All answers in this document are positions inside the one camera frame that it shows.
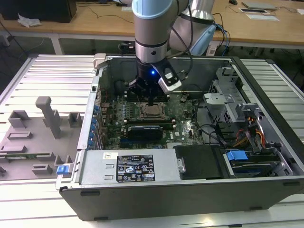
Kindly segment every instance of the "metal workbench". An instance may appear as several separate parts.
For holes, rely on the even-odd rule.
[[[265,60],[242,61],[303,141],[303,93],[275,64]],[[84,115],[94,75],[93,56],[40,55],[28,59],[0,96],[0,140],[10,127],[8,117],[11,111],[25,110],[29,117],[42,116],[41,110],[35,106],[40,95],[50,96],[52,108],[61,116],[71,111]],[[254,102],[249,91],[245,87],[244,90]],[[251,228],[302,228],[304,223],[303,194],[290,196],[269,210],[83,222],[61,198],[55,189],[55,181],[1,181],[0,227],[191,228],[243,224],[243,227]]]

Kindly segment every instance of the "computer case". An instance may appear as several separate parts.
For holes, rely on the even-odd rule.
[[[0,0],[5,20],[26,18],[68,23],[76,13],[75,0]]]

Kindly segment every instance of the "gray plastic part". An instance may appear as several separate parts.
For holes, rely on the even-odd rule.
[[[65,162],[65,164],[71,164],[71,163],[73,163],[73,160],[72,160],[71,156],[68,155],[68,156],[66,157],[66,162]]]
[[[13,111],[9,116],[9,122],[14,128],[25,128],[24,120],[29,120],[29,116],[25,111]]]
[[[53,110],[53,112],[54,112],[55,120],[56,120],[56,121],[59,121],[59,125],[61,125],[61,118],[60,118],[60,116],[59,116],[58,111],[57,111],[57,110]],[[46,127],[49,127],[47,120],[46,120],[45,118],[43,118],[42,120],[43,120],[45,126],[46,126]]]
[[[51,108],[51,98],[49,96],[39,96],[36,101],[36,107],[40,108],[55,139],[60,138],[60,120]]]
[[[60,156],[57,155],[56,158],[55,158],[55,162],[54,162],[54,166],[59,166],[59,165],[62,165],[63,164],[63,161],[61,160]]]
[[[32,137],[31,132],[16,132],[16,133],[10,133],[8,135],[9,140],[14,140],[14,139],[30,139]]]
[[[0,153],[24,153],[27,150],[26,146],[3,146]]]
[[[37,159],[39,161],[55,161],[55,154],[52,152],[52,153],[49,153],[49,155],[38,155],[37,156]]]
[[[70,127],[81,127],[82,125],[82,120],[79,112],[70,112],[67,119]]]
[[[4,176],[6,170],[0,166],[0,176]]]
[[[54,139],[52,132],[46,128],[43,117],[31,117],[29,120],[23,121],[26,131],[32,133],[30,139],[9,140],[7,136],[11,133],[24,132],[22,129],[15,129],[12,126],[8,129],[3,140],[0,142],[0,149],[6,146],[26,146],[27,154],[50,153],[50,155],[38,155],[36,159],[23,159],[22,155],[16,159],[5,158],[6,153],[0,152],[0,166],[4,168],[9,175],[0,176],[0,181],[9,180],[29,180],[29,179],[45,179],[56,178],[55,158],[60,156],[62,161],[66,160],[69,155],[74,161],[77,153],[77,144],[80,136],[81,127],[71,128],[67,116],[61,117],[61,137]],[[32,172],[34,164],[49,164],[53,169],[52,174],[35,175]]]
[[[35,175],[52,174],[53,170],[49,164],[36,164],[33,165],[32,171]]]

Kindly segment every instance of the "black cover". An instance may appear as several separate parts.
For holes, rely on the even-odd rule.
[[[128,139],[132,141],[155,141],[162,139],[162,127],[134,126],[128,128]]]
[[[0,0],[0,13],[5,20],[26,18],[70,22],[76,13],[75,0]]]
[[[176,146],[176,157],[183,159],[186,171],[182,180],[229,178],[225,160],[218,146]]]

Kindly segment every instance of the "wooden table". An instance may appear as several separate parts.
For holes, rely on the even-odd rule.
[[[254,0],[254,2],[258,1],[267,2],[276,7],[304,9],[304,2]],[[239,8],[246,8],[241,0],[238,0],[238,5],[226,4],[224,0],[216,0],[212,10],[212,13],[222,15],[224,29],[231,34],[231,46],[304,49],[304,15],[280,8],[273,12],[269,11],[269,15],[274,15],[280,21],[252,20],[246,13],[236,13],[241,12]],[[214,19],[217,23],[221,23],[219,15],[214,15]],[[215,40],[218,39],[219,35],[221,38],[223,37],[219,31],[216,33],[210,44],[210,50],[216,49],[219,42]]]
[[[269,2],[277,7],[304,9],[304,2],[255,1]],[[235,13],[226,6],[237,12],[240,12],[238,8],[244,6],[241,0],[236,6],[229,4],[227,0],[216,0],[213,7],[213,13],[220,13],[223,16],[224,28],[231,34],[231,46],[304,49],[304,15],[281,8],[270,14],[275,15],[280,21],[251,20],[245,13]],[[214,18],[220,23],[219,15],[215,15]],[[60,45],[61,38],[134,40],[133,13],[122,12],[122,8],[115,4],[89,7],[78,4],[77,13],[70,23],[43,21],[42,26],[26,28],[17,21],[1,21],[14,36],[50,38],[56,54],[64,53]],[[6,36],[7,32],[0,30],[0,35]],[[214,54],[221,40],[222,34],[217,31],[210,43],[208,55]]]

